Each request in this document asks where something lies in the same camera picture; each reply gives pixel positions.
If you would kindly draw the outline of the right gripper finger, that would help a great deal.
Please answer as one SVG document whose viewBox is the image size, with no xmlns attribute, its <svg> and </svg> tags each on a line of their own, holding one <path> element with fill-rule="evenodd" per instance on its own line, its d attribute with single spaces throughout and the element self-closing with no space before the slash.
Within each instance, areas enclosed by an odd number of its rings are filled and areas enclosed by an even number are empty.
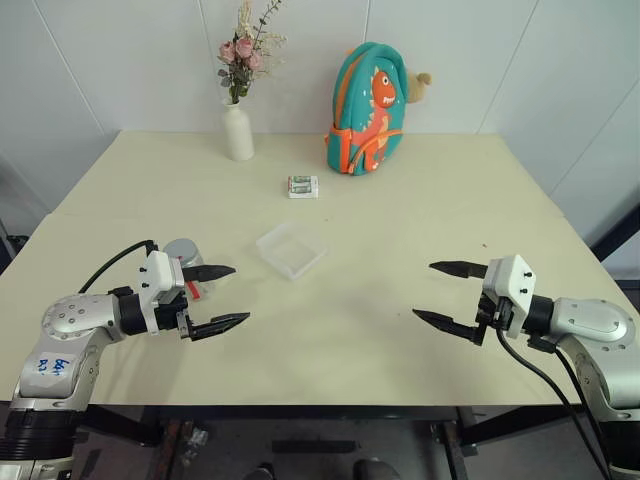
<svg viewBox="0 0 640 480">
<path fill-rule="evenodd" d="M 451 317 L 432 311 L 413 309 L 412 312 L 421 320 L 439 331 L 469 340 L 474 345 L 481 346 L 486 334 L 486 322 L 477 318 L 476 326 L 456 323 Z"/>
<path fill-rule="evenodd" d="M 431 269 L 458 278 L 478 278 L 483 279 L 488 266 L 468 261 L 437 261 L 429 264 Z"/>
</svg>

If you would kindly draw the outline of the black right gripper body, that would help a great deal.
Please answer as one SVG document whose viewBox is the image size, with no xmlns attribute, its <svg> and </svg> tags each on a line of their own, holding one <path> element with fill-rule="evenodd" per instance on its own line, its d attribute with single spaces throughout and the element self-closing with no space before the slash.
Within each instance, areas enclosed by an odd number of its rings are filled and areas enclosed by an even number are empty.
<svg viewBox="0 0 640 480">
<path fill-rule="evenodd" d="M 494 329 L 508 329 L 513 318 L 513 302 L 508 297 L 492 299 L 488 293 L 482 292 L 476 314 L 479 325 Z"/>
</svg>

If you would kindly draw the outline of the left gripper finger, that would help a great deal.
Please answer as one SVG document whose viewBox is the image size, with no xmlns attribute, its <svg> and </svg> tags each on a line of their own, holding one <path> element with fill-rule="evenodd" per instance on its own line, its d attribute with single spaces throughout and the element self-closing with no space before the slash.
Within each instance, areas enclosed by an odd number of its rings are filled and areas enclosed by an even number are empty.
<svg viewBox="0 0 640 480">
<path fill-rule="evenodd" d="M 247 320 L 250 315 L 250 312 L 240 312 L 214 317 L 208 323 L 191 326 L 189 338 L 192 341 L 199 341 L 221 335 Z"/>
<path fill-rule="evenodd" d="M 182 276 L 185 282 L 206 283 L 234 274 L 236 269 L 225 265 L 197 265 L 184 267 Z"/>
</svg>

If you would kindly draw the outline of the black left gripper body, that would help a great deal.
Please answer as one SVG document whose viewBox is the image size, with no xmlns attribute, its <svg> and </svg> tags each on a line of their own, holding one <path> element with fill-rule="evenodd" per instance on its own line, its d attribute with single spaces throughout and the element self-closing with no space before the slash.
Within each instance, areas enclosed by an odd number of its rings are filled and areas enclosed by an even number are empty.
<svg viewBox="0 0 640 480">
<path fill-rule="evenodd" d="M 185 293 L 179 293 L 168 304 L 159 304 L 154 309 L 159 330 L 176 330 L 181 339 L 191 337 L 193 324 L 189 318 L 188 299 Z"/>
</svg>

